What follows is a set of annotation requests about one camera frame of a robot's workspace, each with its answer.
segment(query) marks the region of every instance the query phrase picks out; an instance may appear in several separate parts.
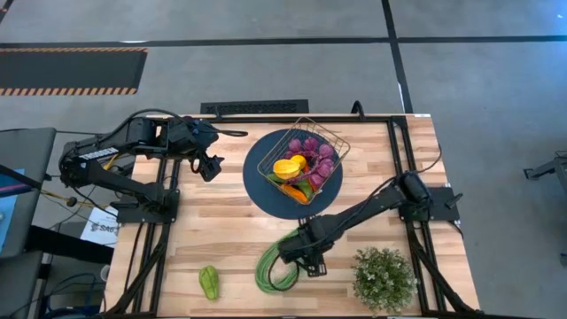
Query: white paper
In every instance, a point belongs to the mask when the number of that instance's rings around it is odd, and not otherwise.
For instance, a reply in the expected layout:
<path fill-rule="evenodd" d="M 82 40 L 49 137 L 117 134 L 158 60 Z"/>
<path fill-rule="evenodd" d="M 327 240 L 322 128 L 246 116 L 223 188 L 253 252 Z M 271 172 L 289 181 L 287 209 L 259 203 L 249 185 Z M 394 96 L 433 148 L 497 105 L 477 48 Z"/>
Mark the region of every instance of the white paper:
<path fill-rule="evenodd" d="M 118 213 L 115 208 L 110 206 L 105 209 L 113 214 Z M 93 208 L 90 212 L 89 221 L 85 229 L 82 230 L 81 239 L 114 248 L 118 240 L 116 218 L 98 208 Z"/>

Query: orange vegetable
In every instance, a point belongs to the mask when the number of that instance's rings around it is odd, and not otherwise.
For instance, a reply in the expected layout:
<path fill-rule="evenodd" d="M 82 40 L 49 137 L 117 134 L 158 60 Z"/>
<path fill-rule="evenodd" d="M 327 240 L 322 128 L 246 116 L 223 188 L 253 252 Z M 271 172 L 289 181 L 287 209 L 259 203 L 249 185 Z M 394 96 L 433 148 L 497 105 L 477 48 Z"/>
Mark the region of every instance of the orange vegetable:
<path fill-rule="evenodd" d="M 305 166 L 304 166 L 303 169 L 302 169 L 303 174 L 309 173 L 310 170 L 311 170 L 311 167 L 309 167 L 309 164 L 306 163 Z M 311 178 L 308 177 L 308 178 L 307 178 L 307 181 L 309 182 L 309 185 L 311 185 L 311 189 L 312 189 L 313 191 L 317 191 L 317 189 L 313 186 L 313 184 L 311 184 Z"/>
<path fill-rule="evenodd" d="M 285 184 L 280 185 L 280 187 L 282 188 L 283 191 L 292 195 L 297 201 L 299 201 L 299 203 L 307 204 L 307 197 L 305 196 L 303 191 L 296 190 L 292 186 Z"/>

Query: black floor mat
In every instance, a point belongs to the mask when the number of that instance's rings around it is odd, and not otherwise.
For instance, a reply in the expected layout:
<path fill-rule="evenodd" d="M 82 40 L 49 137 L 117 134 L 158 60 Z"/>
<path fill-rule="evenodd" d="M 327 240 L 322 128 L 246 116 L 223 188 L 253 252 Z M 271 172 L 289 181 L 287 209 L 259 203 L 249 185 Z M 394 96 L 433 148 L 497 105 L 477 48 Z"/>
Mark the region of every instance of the black floor mat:
<path fill-rule="evenodd" d="M 0 49 L 0 96 L 131 95 L 145 48 Z"/>
<path fill-rule="evenodd" d="M 201 114 L 309 113 L 309 101 L 273 100 L 201 103 Z"/>

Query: label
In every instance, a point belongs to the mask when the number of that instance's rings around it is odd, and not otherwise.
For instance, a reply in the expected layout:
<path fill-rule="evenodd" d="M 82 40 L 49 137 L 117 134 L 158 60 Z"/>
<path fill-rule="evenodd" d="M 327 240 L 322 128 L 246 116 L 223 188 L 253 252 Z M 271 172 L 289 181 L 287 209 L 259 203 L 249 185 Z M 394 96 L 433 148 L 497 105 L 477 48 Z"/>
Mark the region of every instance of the label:
<path fill-rule="evenodd" d="M 83 160 L 93 160 L 93 159 L 98 159 L 98 158 L 103 157 L 103 156 L 113 155 L 117 152 L 118 152 L 117 149 L 115 149 L 113 147 L 109 147 L 109 148 L 104 149 L 104 150 L 91 152 L 91 153 L 88 153 L 88 154 L 83 154 L 79 157 L 82 158 Z"/>

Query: green vegetable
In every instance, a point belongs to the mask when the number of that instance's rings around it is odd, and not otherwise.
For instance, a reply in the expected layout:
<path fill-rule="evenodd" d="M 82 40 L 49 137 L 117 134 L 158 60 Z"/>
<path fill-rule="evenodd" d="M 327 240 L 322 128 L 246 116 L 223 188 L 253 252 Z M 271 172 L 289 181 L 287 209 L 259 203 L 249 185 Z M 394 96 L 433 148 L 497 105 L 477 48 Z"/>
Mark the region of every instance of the green vegetable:
<path fill-rule="evenodd" d="M 305 194 L 307 200 L 311 199 L 313 196 L 313 189 L 311 188 L 311 185 L 309 185 L 309 181 L 307 179 L 301 180 L 295 183 L 295 185 L 303 192 L 303 194 Z"/>
<path fill-rule="evenodd" d="M 219 298 L 219 274 L 213 266 L 206 266 L 198 272 L 198 282 L 208 300 Z"/>
<path fill-rule="evenodd" d="M 275 173 L 270 173 L 268 174 L 268 178 L 272 181 L 272 182 L 276 182 L 276 183 L 283 183 L 285 182 L 285 180 L 277 177 L 277 175 Z"/>

